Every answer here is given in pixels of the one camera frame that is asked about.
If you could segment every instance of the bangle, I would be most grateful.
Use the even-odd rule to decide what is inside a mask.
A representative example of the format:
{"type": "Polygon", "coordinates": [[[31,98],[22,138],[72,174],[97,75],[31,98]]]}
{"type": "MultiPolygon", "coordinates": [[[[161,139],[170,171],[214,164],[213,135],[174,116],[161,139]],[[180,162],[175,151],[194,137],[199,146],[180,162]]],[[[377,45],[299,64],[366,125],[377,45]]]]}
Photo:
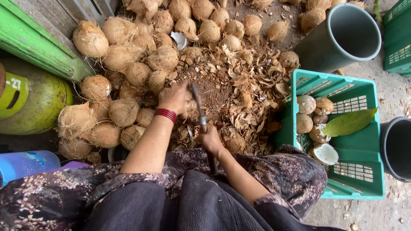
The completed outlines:
{"type": "Polygon", "coordinates": [[[157,109],[157,111],[154,114],[155,116],[165,116],[167,118],[169,118],[173,124],[177,121],[177,115],[174,111],[170,111],[168,109],[165,108],[159,108],[157,109]]]}

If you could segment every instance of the gray plastic bucket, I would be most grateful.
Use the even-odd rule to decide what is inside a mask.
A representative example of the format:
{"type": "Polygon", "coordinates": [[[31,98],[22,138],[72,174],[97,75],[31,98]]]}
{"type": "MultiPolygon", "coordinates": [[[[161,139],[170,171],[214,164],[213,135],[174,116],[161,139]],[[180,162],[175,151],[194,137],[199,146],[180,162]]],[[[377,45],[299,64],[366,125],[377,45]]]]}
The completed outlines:
{"type": "Polygon", "coordinates": [[[397,117],[380,124],[384,172],[402,182],[411,182],[411,119],[397,117]]]}
{"type": "Polygon", "coordinates": [[[295,52],[301,69],[331,73],[375,58],[380,47],[381,34],[374,19],[360,7],[342,3],[297,44],[295,52]]]}

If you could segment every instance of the woman's hand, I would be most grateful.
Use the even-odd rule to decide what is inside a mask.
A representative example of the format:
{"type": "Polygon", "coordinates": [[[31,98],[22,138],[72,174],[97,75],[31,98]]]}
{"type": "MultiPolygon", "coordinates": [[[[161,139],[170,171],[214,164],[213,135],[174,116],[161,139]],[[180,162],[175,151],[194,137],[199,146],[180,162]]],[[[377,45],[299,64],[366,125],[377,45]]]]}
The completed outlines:
{"type": "Polygon", "coordinates": [[[199,134],[197,141],[199,141],[203,145],[203,148],[207,149],[207,151],[217,159],[219,159],[221,155],[230,153],[224,148],[224,145],[221,142],[221,136],[217,132],[217,128],[211,124],[207,124],[207,132],[199,134]]]}
{"type": "Polygon", "coordinates": [[[165,88],[158,95],[158,108],[168,109],[174,111],[182,118],[187,117],[187,110],[185,109],[185,98],[187,93],[188,82],[184,80],[181,85],[172,83],[171,87],[165,88]]]}

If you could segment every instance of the green gas cylinder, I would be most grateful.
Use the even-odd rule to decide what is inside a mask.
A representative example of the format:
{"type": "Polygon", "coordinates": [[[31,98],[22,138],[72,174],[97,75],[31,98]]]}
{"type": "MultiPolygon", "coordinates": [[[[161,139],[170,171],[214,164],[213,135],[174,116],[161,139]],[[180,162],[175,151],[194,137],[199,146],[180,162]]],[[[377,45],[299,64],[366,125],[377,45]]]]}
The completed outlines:
{"type": "Polygon", "coordinates": [[[72,105],[70,85],[22,59],[0,63],[5,69],[0,74],[0,133],[30,135],[54,128],[61,109],[72,105]]]}

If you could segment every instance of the green leaf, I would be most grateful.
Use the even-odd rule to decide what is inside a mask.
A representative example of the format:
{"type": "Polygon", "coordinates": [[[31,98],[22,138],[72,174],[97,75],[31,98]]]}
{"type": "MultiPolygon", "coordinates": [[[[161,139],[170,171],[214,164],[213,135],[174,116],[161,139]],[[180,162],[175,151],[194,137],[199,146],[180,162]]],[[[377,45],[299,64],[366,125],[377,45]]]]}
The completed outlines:
{"type": "Polygon", "coordinates": [[[377,112],[377,108],[349,112],[327,123],[322,130],[329,137],[345,136],[366,127],[377,112]]]}
{"type": "Polygon", "coordinates": [[[374,0],[374,7],[372,8],[372,12],[375,14],[375,20],[377,22],[382,22],[381,14],[380,14],[380,0],[374,0]]]}

